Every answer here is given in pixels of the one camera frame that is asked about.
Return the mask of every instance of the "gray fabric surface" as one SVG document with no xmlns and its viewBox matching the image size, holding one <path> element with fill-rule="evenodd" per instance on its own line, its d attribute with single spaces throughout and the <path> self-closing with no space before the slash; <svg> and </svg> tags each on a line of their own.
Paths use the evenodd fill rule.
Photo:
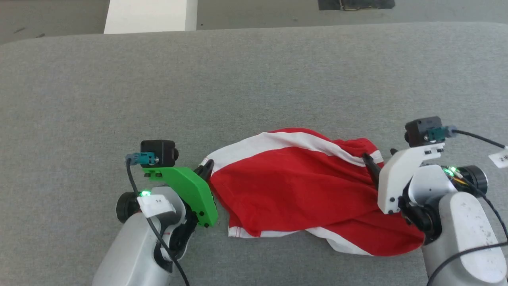
<svg viewBox="0 0 508 286">
<path fill-rule="evenodd" d="M 121 224 L 126 153 L 177 142 L 180 166 L 261 131 L 367 137 L 385 158 L 404 124 L 439 115 L 508 142 L 508 26 L 416 23 L 41 38 L 0 46 L 0 284 L 90 285 Z M 503 217 L 506 170 L 482 142 L 449 140 L 443 163 L 477 164 Z M 139 169 L 135 179 L 148 186 Z M 424 285 L 419 250 L 334 252 L 307 233 L 197 230 L 191 285 Z M 492 220 L 499 235 L 498 223 Z M 180 277 L 175 285 L 182 285 Z"/>
</svg>

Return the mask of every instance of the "green bracket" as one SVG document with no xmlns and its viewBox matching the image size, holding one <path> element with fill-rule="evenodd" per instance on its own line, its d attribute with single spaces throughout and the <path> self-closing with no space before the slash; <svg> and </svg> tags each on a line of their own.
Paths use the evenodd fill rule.
<svg viewBox="0 0 508 286">
<path fill-rule="evenodd" d="M 218 218 L 217 206 L 208 184 L 187 167 L 143 168 L 152 181 L 164 181 L 196 212 L 198 224 L 213 226 Z"/>
</svg>

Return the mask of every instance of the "green led light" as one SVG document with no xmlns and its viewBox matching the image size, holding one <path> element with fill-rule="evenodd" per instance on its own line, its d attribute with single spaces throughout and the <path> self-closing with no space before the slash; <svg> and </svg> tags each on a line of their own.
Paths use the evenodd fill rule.
<svg viewBox="0 0 508 286">
<path fill-rule="evenodd" d="M 443 169 L 443 171 L 444 171 L 446 174 L 450 175 L 450 177 L 455 176 L 455 174 L 454 174 L 452 171 L 448 170 L 448 169 Z"/>
<path fill-rule="evenodd" d="M 150 195 L 150 194 L 151 194 L 151 192 L 150 192 L 149 190 L 143 190 L 143 191 L 141 192 L 140 196 L 148 196 L 148 195 Z"/>
</svg>

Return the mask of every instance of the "black object on floor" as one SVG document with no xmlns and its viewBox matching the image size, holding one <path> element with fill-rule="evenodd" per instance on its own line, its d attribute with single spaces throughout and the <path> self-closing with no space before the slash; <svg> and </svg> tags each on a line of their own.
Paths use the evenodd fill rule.
<svg viewBox="0 0 508 286">
<path fill-rule="evenodd" d="M 317 0 L 319 10 L 391 9 L 395 0 Z"/>
</svg>

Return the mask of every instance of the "red fabric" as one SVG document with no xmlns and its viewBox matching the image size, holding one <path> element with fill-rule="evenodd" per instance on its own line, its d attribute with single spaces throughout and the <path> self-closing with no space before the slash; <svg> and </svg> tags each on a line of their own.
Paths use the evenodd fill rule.
<svg viewBox="0 0 508 286">
<path fill-rule="evenodd" d="M 311 134 L 355 157 L 377 150 L 365 138 L 329 140 L 301 128 L 272 132 Z M 208 157 L 220 160 L 213 153 Z M 252 236 L 324 226 L 371 255 L 397 255 L 423 242 L 423 234 L 400 214 L 379 210 L 377 191 L 365 167 L 320 151 L 267 150 L 219 169 L 210 184 L 230 213 L 230 227 L 241 226 Z"/>
</svg>

